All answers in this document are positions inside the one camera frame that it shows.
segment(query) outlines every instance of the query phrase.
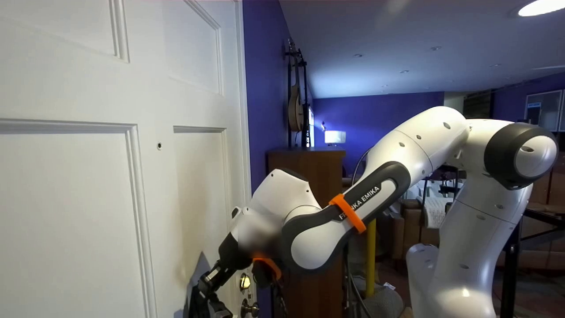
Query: black cable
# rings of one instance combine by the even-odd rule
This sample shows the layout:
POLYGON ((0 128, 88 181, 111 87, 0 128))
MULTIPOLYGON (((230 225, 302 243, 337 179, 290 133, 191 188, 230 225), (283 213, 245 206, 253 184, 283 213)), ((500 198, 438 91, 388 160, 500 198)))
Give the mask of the black cable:
POLYGON ((360 297, 358 289, 355 287, 355 282, 353 282, 353 276, 351 276, 351 273, 350 273, 350 267, 348 267, 348 266, 344 266, 344 267, 346 267, 346 276, 348 276, 348 280, 350 280, 350 283, 351 283, 353 296, 355 296, 357 303, 360 304, 360 308, 364 310, 364 313, 371 318, 371 313, 369 313, 364 299, 360 297))

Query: wooden cabinet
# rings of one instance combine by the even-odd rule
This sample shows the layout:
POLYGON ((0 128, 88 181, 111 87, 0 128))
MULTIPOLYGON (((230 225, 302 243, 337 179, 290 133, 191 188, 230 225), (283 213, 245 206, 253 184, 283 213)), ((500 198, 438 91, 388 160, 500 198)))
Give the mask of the wooden cabinet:
POLYGON ((565 154, 560 154, 553 170, 533 184, 530 202, 565 207, 565 154))
MULTIPOLYGON (((297 176, 311 184, 311 190, 325 207, 343 191, 343 151, 272 151, 267 154, 268 172, 274 168, 297 176)), ((298 276, 283 271, 284 313, 274 299, 275 318, 343 318, 344 317, 344 262, 343 255, 321 274, 298 276)))

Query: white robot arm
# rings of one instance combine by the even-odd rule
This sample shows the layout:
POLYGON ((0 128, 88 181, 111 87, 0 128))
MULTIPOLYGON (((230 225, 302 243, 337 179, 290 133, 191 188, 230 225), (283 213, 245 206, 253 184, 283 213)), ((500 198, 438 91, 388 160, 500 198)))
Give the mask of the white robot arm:
POLYGON ((441 250, 417 246, 408 255, 417 317, 494 317, 493 269, 530 198, 530 184, 554 163, 546 131, 501 121, 466 121, 431 108, 380 140, 358 183, 321 209, 307 183, 272 172, 247 207, 238 209, 221 260, 200 290, 215 292, 245 269, 274 234, 279 255, 298 273, 328 267, 336 251, 394 204, 411 184, 450 163, 466 183, 440 232, 441 250))

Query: ceiling light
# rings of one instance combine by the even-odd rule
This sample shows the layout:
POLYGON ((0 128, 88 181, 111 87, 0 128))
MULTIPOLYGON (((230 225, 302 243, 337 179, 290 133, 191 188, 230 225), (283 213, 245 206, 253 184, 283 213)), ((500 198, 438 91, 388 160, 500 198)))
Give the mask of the ceiling light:
POLYGON ((565 0, 535 0, 517 11, 517 17, 542 17, 565 9, 565 0))

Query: wooden furniture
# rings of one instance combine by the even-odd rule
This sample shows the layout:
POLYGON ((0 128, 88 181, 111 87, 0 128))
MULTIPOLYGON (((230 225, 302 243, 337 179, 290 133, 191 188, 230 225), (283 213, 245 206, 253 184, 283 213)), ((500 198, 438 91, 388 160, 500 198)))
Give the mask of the wooden furniture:
MULTIPOLYGON (((268 172, 274 168, 297 176, 311 184, 320 202, 327 206, 343 191, 343 151, 272 151, 267 154, 268 172)), ((344 262, 343 255, 325 273, 298 276, 283 271, 283 301, 286 313, 274 299, 275 318, 343 318, 344 317, 344 262)))
MULTIPOLYGON (((549 174, 533 184, 530 211, 565 220, 565 156, 562 154, 549 174)), ((556 227, 524 216, 521 237, 535 237, 554 230, 556 227)), ((540 244, 523 244, 519 267, 565 271, 565 237, 554 237, 540 244)))

